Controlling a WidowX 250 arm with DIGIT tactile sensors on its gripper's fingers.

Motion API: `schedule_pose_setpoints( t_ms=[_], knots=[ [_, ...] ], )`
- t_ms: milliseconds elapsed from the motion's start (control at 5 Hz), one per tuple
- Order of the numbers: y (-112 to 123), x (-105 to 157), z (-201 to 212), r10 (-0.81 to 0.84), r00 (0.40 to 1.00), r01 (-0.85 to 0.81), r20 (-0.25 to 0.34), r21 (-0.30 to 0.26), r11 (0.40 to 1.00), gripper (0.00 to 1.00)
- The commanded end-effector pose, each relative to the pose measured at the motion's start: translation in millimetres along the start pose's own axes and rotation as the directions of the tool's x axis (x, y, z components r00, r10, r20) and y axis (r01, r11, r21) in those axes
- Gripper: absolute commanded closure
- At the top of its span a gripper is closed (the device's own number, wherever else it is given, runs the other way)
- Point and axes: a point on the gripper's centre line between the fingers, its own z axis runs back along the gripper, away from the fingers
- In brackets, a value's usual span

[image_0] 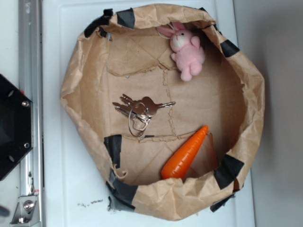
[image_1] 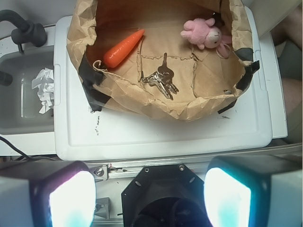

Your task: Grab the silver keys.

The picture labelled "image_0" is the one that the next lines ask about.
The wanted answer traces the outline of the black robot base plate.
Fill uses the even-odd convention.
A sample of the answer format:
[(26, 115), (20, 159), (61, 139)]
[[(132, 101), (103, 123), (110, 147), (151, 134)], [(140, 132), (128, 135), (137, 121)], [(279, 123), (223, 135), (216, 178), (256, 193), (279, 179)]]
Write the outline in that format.
[(32, 101), (3, 75), (0, 76), (0, 179), (33, 148)]

